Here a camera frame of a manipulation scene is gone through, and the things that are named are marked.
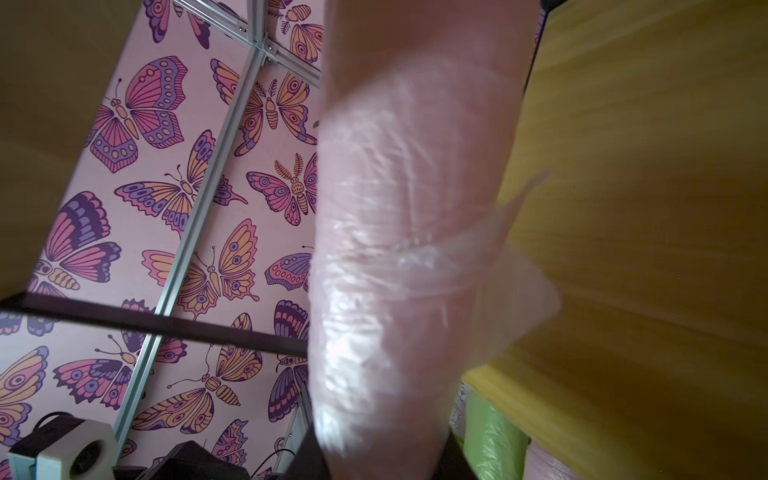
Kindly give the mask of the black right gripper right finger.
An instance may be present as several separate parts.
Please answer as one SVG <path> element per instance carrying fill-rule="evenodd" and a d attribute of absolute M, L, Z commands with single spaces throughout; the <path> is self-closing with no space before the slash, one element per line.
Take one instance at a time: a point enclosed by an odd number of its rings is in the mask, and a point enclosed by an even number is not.
<path fill-rule="evenodd" d="M 431 477 L 432 480 L 477 480 L 477 476 L 466 460 L 462 448 L 452 433 L 449 433 L 445 447 Z"/>

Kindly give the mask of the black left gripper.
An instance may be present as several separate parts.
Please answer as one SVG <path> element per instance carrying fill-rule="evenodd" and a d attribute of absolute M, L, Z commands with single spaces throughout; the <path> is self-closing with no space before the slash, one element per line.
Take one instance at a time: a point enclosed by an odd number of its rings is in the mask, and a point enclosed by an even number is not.
<path fill-rule="evenodd" d="M 193 441 L 177 444 L 151 467 L 116 466 L 117 480 L 248 480 L 241 466 L 227 463 Z"/>

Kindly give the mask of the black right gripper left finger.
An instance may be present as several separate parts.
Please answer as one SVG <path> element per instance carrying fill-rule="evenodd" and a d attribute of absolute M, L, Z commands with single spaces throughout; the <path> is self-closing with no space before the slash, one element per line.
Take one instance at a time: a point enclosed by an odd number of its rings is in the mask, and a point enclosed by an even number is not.
<path fill-rule="evenodd" d="M 310 427 L 286 470 L 286 480 L 329 480 L 329 469 L 319 446 L 315 428 Z"/>

